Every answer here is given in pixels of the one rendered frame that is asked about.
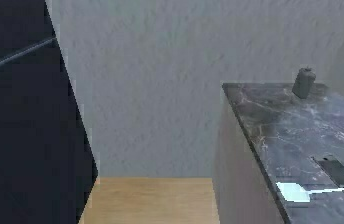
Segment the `dark marble kitchen counter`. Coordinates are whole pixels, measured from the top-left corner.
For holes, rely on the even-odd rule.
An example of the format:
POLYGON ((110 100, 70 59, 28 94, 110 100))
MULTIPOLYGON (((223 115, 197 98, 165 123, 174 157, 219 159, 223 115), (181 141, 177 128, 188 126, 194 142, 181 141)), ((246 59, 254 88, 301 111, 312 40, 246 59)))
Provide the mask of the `dark marble kitchen counter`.
POLYGON ((313 157, 344 165, 344 97, 316 83, 225 83, 213 189, 220 224, 344 224, 344 195, 286 202, 275 182, 336 185, 313 157))

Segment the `black flat rectangular phone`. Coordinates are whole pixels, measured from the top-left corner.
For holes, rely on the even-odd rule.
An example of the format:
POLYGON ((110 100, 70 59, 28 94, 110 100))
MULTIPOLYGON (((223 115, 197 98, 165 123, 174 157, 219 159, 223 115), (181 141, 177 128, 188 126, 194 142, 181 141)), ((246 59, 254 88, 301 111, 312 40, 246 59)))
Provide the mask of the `black flat rectangular phone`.
POLYGON ((313 160, 339 187, 344 188, 344 165, 333 155, 313 157, 313 160))

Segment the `dark grey shaker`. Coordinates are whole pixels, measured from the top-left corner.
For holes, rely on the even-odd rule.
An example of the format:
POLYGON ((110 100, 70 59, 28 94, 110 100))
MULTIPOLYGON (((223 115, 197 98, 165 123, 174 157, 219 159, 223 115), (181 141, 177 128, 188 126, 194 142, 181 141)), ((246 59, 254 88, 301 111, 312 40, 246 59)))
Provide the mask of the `dark grey shaker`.
POLYGON ((311 68, 300 68, 292 87, 292 92, 298 98, 306 99, 315 80, 316 74, 311 68))

